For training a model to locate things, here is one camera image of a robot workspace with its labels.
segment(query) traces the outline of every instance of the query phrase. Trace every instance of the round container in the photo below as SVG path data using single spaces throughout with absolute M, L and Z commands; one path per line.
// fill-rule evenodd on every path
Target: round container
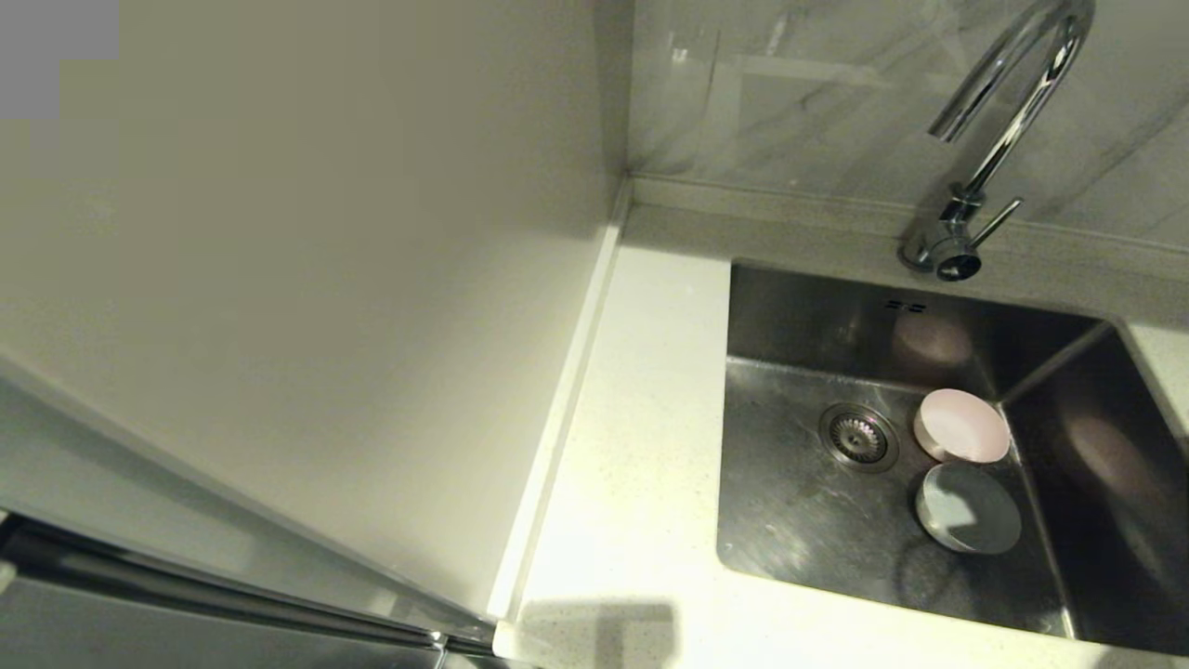
M 973 465 L 938 465 L 917 491 L 917 518 L 937 543 L 981 555 L 1007 553 L 1020 539 L 1020 511 L 1007 491 Z
M 912 422 L 920 448 L 942 462 L 996 462 L 1007 455 L 1011 437 L 994 408 L 962 391 L 925 396 Z

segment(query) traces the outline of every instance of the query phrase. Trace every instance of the backsplash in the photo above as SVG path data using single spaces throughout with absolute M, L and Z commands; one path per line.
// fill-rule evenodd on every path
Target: backsplash
M 940 206 L 1050 38 L 960 141 L 926 128 L 1031 1 L 637 0 L 631 168 Z M 1069 77 L 989 183 L 988 209 L 1019 195 L 1027 220 L 1189 248 L 1185 25 L 1184 0 L 1100 0 Z

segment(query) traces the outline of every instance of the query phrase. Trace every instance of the gray lid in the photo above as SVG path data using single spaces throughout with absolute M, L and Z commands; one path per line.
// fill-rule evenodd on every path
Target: gray lid
M 1020 538 L 1020 512 L 1007 491 L 965 462 L 929 471 L 917 494 L 917 516 L 943 547 L 961 553 L 1006 553 Z

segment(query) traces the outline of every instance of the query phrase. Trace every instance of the speckled countertop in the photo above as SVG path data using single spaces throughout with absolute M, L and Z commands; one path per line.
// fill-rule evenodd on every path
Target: speckled countertop
M 1183 437 L 1189 283 L 1177 276 L 1176 253 L 1120 257 L 1108 246 L 1105 261 L 1094 253 L 1051 261 L 1036 235 L 1020 251 L 1005 229 L 977 278 L 945 286 L 895 259 L 897 212 L 784 202 L 779 215 L 740 217 L 713 189 L 640 185 L 520 616 L 501 624 L 497 651 L 548 669 L 1189 668 L 1189 658 L 756 579 L 716 555 L 732 258 L 1114 316 Z M 703 208 L 715 213 L 649 203 L 672 198 L 709 201 Z M 765 215 L 773 220 L 757 220 Z M 1132 271 L 1128 261 L 1158 269 Z

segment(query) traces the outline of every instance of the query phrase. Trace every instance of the wall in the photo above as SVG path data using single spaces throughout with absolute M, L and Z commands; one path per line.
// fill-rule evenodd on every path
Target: wall
M 120 2 L 0 122 L 0 371 L 482 612 L 623 164 L 598 5 Z
M 977 132 L 946 145 L 925 130 L 1032 1 L 640 0 L 630 164 L 932 210 L 1038 61 Z M 1097 5 L 1086 50 L 990 183 L 988 207 L 1020 195 L 1028 220 L 1189 247 L 1189 5 Z

